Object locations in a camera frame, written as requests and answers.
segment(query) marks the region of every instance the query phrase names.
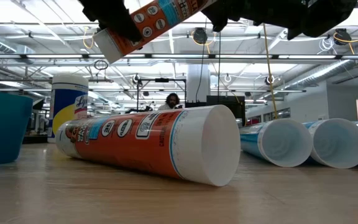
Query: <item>white tube end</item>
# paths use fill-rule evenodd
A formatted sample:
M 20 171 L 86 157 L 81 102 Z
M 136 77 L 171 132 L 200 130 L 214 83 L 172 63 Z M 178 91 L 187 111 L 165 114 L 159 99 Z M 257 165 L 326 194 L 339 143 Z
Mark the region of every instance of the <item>white tube end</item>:
M 210 184 L 228 184 L 239 164 L 241 143 L 236 119 L 226 106 L 215 106 L 206 118 L 201 153 Z
M 295 167 L 309 158 L 313 140 L 309 131 L 292 119 L 279 119 L 267 125 L 261 138 L 260 152 L 280 167 Z
M 316 127 L 312 158 L 326 166 L 348 169 L 358 165 L 358 127 L 345 119 L 329 119 Z

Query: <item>circular icon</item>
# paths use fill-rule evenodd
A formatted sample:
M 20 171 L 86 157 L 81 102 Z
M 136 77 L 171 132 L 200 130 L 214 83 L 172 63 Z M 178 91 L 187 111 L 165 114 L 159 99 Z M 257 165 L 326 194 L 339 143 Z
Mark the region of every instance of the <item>circular icon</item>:
M 134 16 L 134 20 L 137 23 L 141 23 L 144 21 L 144 15 L 142 13 L 138 13 Z
M 150 27 L 143 28 L 143 36 L 150 37 L 153 34 L 153 30 Z
M 165 20 L 159 19 L 155 22 L 155 26 L 157 29 L 164 29 L 165 27 Z
M 158 13 L 158 8 L 156 6 L 150 6 L 149 8 L 147 8 L 147 13 L 154 16 L 156 15 L 156 13 Z
M 115 122 L 116 121 L 114 121 L 114 120 L 108 121 L 106 124 L 103 125 L 103 128 L 102 128 L 102 136 L 103 137 L 106 137 L 110 134 Z
M 141 132 L 148 131 L 149 129 L 150 129 L 150 124 L 149 123 L 143 123 L 139 128 L 139 130 Z
M 130 130 L 132 126 L 132 120 L 131 119 L 127 119 L 123 122 L 121 122 L 121 124 L 119 124 L 118 128 L 117 128 L 117 134 L 119 137 L 124 137 L 128 131 Z

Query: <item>white wall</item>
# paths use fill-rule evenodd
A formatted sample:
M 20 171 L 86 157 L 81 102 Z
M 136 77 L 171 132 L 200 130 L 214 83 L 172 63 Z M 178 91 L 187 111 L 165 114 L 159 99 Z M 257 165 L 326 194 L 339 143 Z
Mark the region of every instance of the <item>white wall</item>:
M 328 99 L 326 82 L 317 87 L 306 88 L 306 93 L 290 93 L 284 101 L 276 103 L 277 110 L 291 109 L 291 119 L 298 122 L 316 121 L 319 118 L 328 119 Z M 247 118 L 270 113 L 273 111 L 272 102 L 268 106 L 258 106 L 248 109 Z
M 328 85 L 329 118 L 357 121 L 358 86 Z

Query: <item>computer monitor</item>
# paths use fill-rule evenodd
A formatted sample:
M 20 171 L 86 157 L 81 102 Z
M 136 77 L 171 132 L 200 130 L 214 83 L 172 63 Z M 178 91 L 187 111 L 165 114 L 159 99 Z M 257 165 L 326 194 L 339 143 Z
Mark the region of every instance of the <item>computer monitor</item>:
M 242 119 L 242 125 L 246 125 L 246 98 L 244 96 L 206 96 L 206 106 L 225 105 L 233 113 L 235 118 Z

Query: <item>person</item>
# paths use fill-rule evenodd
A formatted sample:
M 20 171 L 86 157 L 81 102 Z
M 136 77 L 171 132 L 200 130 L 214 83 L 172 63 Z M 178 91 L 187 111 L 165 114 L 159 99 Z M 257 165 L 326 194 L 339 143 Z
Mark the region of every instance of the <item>person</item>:
M 171 93 L 167 96 L 165 104 L 160 106 L 158 110 L 173 110 L 180 102 L 179 96 L 176 93 Z

